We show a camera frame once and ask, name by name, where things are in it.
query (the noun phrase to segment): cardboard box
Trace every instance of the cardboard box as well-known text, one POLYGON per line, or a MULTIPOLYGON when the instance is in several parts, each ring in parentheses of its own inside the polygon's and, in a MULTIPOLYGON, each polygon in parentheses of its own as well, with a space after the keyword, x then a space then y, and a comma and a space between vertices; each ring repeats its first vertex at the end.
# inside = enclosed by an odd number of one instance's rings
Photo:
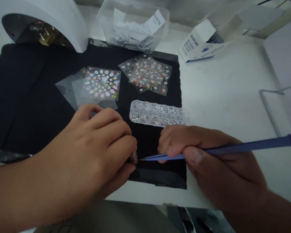
POLYGON ((179 48, 185 62, 212 58, 225 48, 230 41, 224 42, 208 19, 201 21, 188 35, 179 48))

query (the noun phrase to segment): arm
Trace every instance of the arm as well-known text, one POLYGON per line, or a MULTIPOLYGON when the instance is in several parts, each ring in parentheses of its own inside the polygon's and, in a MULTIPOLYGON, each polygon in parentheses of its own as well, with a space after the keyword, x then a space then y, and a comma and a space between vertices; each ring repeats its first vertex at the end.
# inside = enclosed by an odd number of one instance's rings
POLYGON ((291 232, 291 203, 269 191, 265 203, 251 213, 224 212, 236 232, 291 232))
POLYGON ((168 126, 159 153, 183 153, 200 189, 237 233, 291 232, 291 203, 268 190, 253 153, 212 156, 203 149, 240 143, 223 132, 168 126))
POLYGON ((0 232, 57 223, 106 198, 135 170, 124 163, 136 145, 116 111, 82 106, 41 152, 0 167, 0 232))

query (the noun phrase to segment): white desk surface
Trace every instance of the white desk surface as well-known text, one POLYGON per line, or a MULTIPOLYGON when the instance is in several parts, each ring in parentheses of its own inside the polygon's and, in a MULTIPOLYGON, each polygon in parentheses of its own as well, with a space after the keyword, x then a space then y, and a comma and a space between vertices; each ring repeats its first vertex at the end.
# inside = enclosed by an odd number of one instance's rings
MULTIPOLYGON (((80 6, 90 37, 105 40, 96 19, 97 8, 80 6)), ((244 142, 276 137, 258 91, 276 90, 275 74, 264 52, 263 40, 237 37, 214 58, 185 63, 178 48, 190 29, 170 24, 166 38, 156 51, 179 56, 182 105, 190 113, 190 124, 224 131, 244 142)), ((291 120, 275 94, 267 95, 282 133, 291 133, 291 120)), ((256 151, 255 155, 271 190, 291 201, 291 148, 256 151)), ((189 170, 187 190, 156 187, 128 181, 107 199, 212 208, 189 170)))

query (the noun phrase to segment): blue tweezers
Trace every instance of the blue tweezers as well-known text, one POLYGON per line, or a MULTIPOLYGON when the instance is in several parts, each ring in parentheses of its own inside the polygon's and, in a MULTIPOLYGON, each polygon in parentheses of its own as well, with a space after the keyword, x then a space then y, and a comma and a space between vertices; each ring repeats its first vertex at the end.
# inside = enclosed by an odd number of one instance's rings
MULTIPOLYGON (((222 155, 222 154, 231 154, 238 152, 248 152, 252 150, 261 150, 269 148, 278 148, 278 147, 291 147, 291 134, 288 134, 286 137, 273 138, 261 141, 246 142, 241 144, 216 147, 211 149, 204 149, 207 153, 211 155, 222 155)), ((180 154, 176 157, 169 157, 166 154, 153 155, 145 157, 140 160, 144 161, 160 161, 160 160, 178 160, 184 159, 184 155, 180 154)))

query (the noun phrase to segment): black cloth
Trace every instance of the black cloth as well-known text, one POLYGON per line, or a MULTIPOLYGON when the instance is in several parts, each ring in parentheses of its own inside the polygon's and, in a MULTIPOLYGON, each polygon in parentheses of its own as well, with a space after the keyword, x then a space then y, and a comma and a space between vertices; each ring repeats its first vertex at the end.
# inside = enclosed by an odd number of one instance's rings
MULTIPOLYGON (((55 83, 87 66, 120 71, 118 64, 139 54, 94 45, 82 54, 60 46, 5 45, 0 56, 0 150, 35 154, 66 127, 75 111, 55 83)), ((139 158, 157 154, 162 128, 131 122, 131 102, 182 106, 179 63, 156 60, 173 67, 166 97, 150 91, 139 94, 123 73, 121 77, 118 112, 137 138, 139 158)), ((185 161, 140 161, 130 180, 186 189, 185 161)))

